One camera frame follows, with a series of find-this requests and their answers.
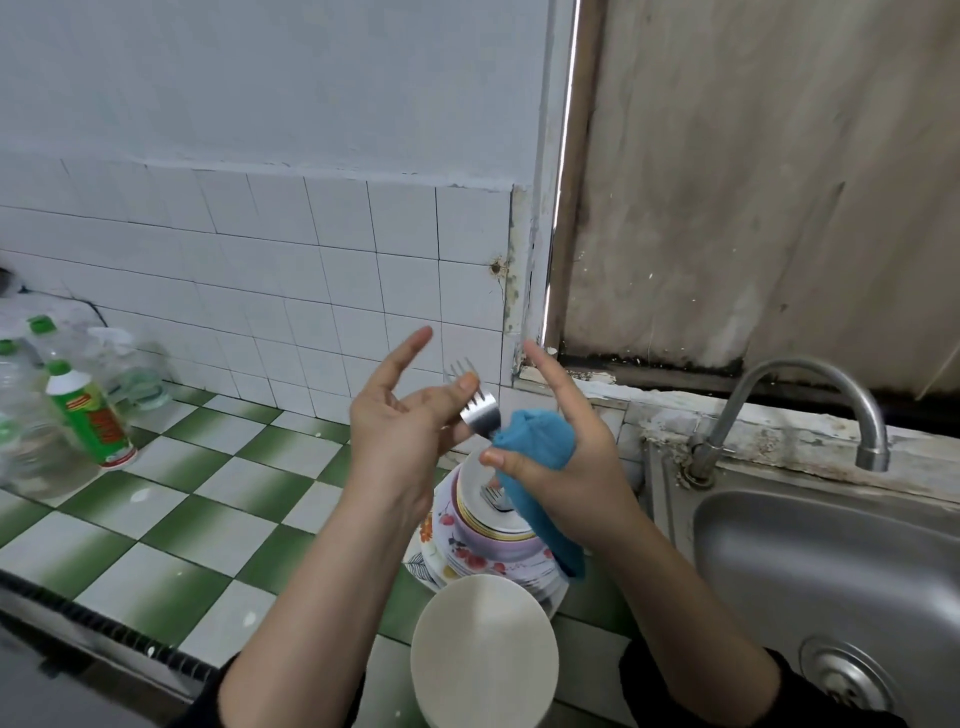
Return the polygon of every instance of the sink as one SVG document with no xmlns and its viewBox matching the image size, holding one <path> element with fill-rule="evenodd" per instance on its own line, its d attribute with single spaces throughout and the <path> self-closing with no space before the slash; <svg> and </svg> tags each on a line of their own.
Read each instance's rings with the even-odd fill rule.
<svg viewBox="0 0 960 728">
<path fill-rule="evenodd" d="M 957 725 L 960 515 L 750 466 L 696 492 L 649 457 L 658 525 L 756 640 L 840 701 Z"/>
</svg>

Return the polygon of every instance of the metal faucet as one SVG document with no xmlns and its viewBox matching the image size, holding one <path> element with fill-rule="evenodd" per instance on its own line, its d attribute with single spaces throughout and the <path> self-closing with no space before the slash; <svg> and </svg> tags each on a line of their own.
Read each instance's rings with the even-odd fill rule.
<svg viewBox="0 0 960 728">
<path fill-rule="evenodd" d="M 884 473 L 890 463 L 890 447 L 887 445 L 887 427 L 883 422 L 874 396 L 854 379 L 832 364 L 812 357 L 785 357 L 760 362 L 747 372 L 734 387 L 727 404 L 710 432 L 695 432 L 689 440 L 690 463 L 685 475 L 692 485 L 708 487 L 713 468 L 724 451 L 724 441 L 736 421 L 740 409 L 754 386 L 765 375 L 781 367 L 808 369 L 825 376 L 853 403 L 853 413 L 860 424 L 860 444 L 856 448 L 856 467 L 874 473 Z"/>
</svg>

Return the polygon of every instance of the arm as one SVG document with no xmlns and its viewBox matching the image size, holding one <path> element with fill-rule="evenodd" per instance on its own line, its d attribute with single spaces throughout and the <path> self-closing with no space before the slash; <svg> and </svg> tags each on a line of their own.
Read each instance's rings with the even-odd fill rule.
<svg viewBox="0 0 960 728">
<path fill-rule="evenodd" d="M 526 352 L 576 432 L 566 468 L 549 471 L 514 452 L 481 460 L 519 480 L 571 539 L 609 568 L 674 700 L 723 726 L 747 726 L 773 705 L 780 669 L 636 502 L 610 430 L 563 368 L 531 342 Z"/>
<path fill-rule="evenodd" d="M 343 724 L 403 551 L 433 500 L 437 458 L 469 436 L 457 416 L 476 390 L 474 375 L 400 401 L 393 395 L 430 335 L 412 334 L 354 400 L 347 486 L 224 678 L 227 728 Z"/>
</svg>

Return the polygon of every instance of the dish soap bottle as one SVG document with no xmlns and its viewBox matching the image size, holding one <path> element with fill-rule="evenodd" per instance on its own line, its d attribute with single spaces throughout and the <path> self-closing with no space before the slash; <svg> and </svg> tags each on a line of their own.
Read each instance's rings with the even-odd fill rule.
<svg viewBox="0 0 960 728">
<path fill-rule="evenodd" d="M 136 446 L 117 422 L 104 393 L 86 372 L 68 361 L 47 364 L 46 393 L 63 413 L 84 449 L 102 468 L 119 468 L 136 456 Z"/>
</svg>

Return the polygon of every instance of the finger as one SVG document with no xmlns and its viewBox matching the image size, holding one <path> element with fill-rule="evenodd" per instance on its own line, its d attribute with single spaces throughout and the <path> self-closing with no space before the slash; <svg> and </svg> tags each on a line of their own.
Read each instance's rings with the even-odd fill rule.
<svg viewBox="0 0 960 728">
<path fill-rule="evenodd" d="M 387 358 L 370 375 L 364 389 L 392 390 L 396 387 L 403 370 L 410 366 L 410 362 L 414 360 L 414 357 L 420 353 L 420 350 L 427 345 L 432 337 L 433 329 L 431 327 L 418 328 L 410 334 L 402 344 L 387 354 Z"/>
<path fill-rule="evenodd" d="M 540 494 L 548 487 L 551 479 L 557 476 L 554 471 L 545 468 L 536 460 L 505 449 L 485 449 L 480 453 L 480 463 L 519 480 L 523 488 L 537 500 L 540 500 Z"/>
<path fill-rule="evenodd" d="M 596 417 L 584 393 L 573 383 L 573 379 L 559 361 L 529 339 L 523 342 L 523 350 L 546 379 L 546 383 L 550 385 L 564 417 L 574 429 L 582 427 Z"/>
<path fill-rule="evenodd" d="M 445 387 L 427 389 L 419 409 L 426 410 L 434 426 L 439 429 L 460 413 L 479 386 L 477 375 L 467 372 Z"/>
</svg>

